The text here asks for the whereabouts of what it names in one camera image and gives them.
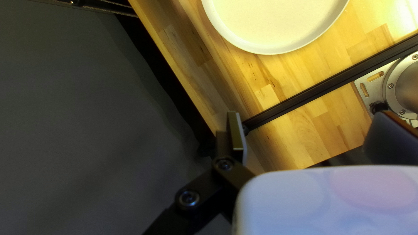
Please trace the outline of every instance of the metal screw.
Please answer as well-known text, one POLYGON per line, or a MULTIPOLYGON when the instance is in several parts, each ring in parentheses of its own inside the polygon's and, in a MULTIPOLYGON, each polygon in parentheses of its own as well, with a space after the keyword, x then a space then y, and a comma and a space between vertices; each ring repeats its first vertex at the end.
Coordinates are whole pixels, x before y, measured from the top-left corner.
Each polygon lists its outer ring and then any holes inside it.
POLYGON ((184 191, 180 194, 179 202, 185 207, 192 207, 199 202, 199 194, 192 190, 184 191))
POLYGON ((230 160, 228 160, 228 159, 222 159, 222 160, 219 160, 216 163, 216 165, 219 167, 219 169, 228 171, 228 170, 230 170, 232 168, 232 166, 234 164, 230 160))

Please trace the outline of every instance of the gray fabric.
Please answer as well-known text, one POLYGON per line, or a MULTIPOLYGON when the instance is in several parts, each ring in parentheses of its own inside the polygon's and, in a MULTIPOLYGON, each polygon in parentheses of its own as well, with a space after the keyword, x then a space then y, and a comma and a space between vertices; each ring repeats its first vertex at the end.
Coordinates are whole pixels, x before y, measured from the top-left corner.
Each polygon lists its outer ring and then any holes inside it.
POLYGON ((2 235, 141 234, 209 167, 196 148, 115 16, 0 1, 2 235))

